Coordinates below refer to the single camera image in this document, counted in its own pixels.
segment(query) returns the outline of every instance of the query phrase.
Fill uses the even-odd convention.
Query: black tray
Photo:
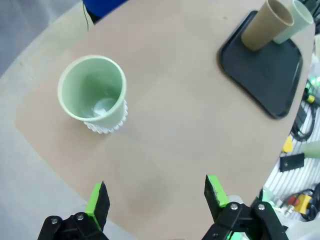
[[[271,116],[285,117],[292,105],[300,79],[303,59],[289,39],[282,44],[269,42],[251,51],[241,42],[241,34],[257,11],[252,11],[221,47],[223,70],[243,87]]]

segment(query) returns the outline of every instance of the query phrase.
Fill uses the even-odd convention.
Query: cup rim
[[[289,16],[290,16],[290,18],[291,18],[291,22],[287,22],[287,21],[283,20],[281,17],[278,16],[278,14],[276,14],[275,11],[273,10],[273,8],[270,6],[270,3],[269,3],[270,1],[277,2],[277,3],[279,4],[279,6],[281,6],[281,7],[289,14]],[[280,1],[278,1],[278,0],[266,0],[266,4],[268,5],[268,7],[269,7],[270,11],[273,13],[273,15],[274,15],[280,22],[282,22],[283,24],[285,24],[285,25],[287,25],[287,26],[289,26],[289,27],[291,27],[291,26],[294,25],[295,20],[294,20],[294,18],[292,17],[291,12],[290,12],[290,11],[286,8],[286,6],[283,5]]]
[[[308,23],[308,24],[313,24],[314,23],[314,18],[312,17],[310,11],[306,8],[306,6],[298,1],[298,0],[293,0],[292,5],[296,12]]]
[[[100,116],[95,116],[95,117],[79,117],[75,114],[73,114],[72,112],[69,111],[69,109],[66,107],[66,105],[64,104],[63,101],[63,97],[62,97],[62,88],[63,88],[63,84],[66,80],[66,76],[67,74],[71,71],[71,69],[73,69],[76,65],[80,64],[81,62],[88,60],[88,59],[104,59],[109,61],[110,63],[112,63],[113,65],[115,65],[121,75],[121,80],[122,80],[122,87],[121,87],[121,92],[120,95],[118,97],[118,99],[116,100],[115,104],[112,106],[112,108],[107,111],[105,114],[100,115]],[[99,120],[104,119],[105,117],[108,117],[109,115],[113,114],[114,111],[120,106],[120,104],[122,104],[122,102],[125,100],[125,96],[126,96],[126,91],[127,91],[127,80],[126,80],[126,76],[124,71],[121,69],[121,67],[112,59],[106,57],[106,56],[102,56],[102,55],[86,55],[86,56],[82,56],[80,58],[77,58],[76,60],[74,60],[72,63],[70,63],[66,69],[62,72],[60,79],[59,79],[59,83],[58,83],[58,88],[57,88],[57,95],[58,95],[58,101],[61,105],[61,107],[63,108],[63,110],[70,115],[71,117],[73,117],[74,119],[80,120],[80,121],[90,121],[90,122],[96,122]]]

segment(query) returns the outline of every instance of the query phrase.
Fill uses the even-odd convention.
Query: bolt
[[[56,219],[55,217],[51,219],[52,224],[56,224],[57,222],[58,222],[58,219]]]
[[[258,205],[258,209],[259,209],[259,210],[265,210],[265,205],[259,204],[259,205]]]
[[[78,216],[76,216],[76,219],[78,221],[81,221],[82,219],[84,219],[84,216],[82,214],[79,214]]]
[[[230,206],[230,208],[231,208],[232,210],[237,210],[237,209],[238,209],[238,205],[235,204],[235,203],[232,203],[231,206]]]

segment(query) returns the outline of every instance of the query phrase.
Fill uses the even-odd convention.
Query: white lace coaster
[[[88,129],[91,129],[92,131],[94,131],[95,133],[98,134],[108,134],[108,133],[113,133],[114,131],[118,130],[123,124],[124,122],[127,120],[127,115],[128,115],[128,106],[127,106],[127,102],[124,101],[124,111],[123,111],[123,117],[122,120],[115,125],[112,128],[104,128],[104,127],[100,127],[98,125],[89,123],[89,122],[84,122],[84,124],[88,127]]]

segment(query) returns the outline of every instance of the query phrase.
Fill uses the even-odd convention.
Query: blue object
[[[85,7],[94,15],[103,18],[127,0],[83,0]]]

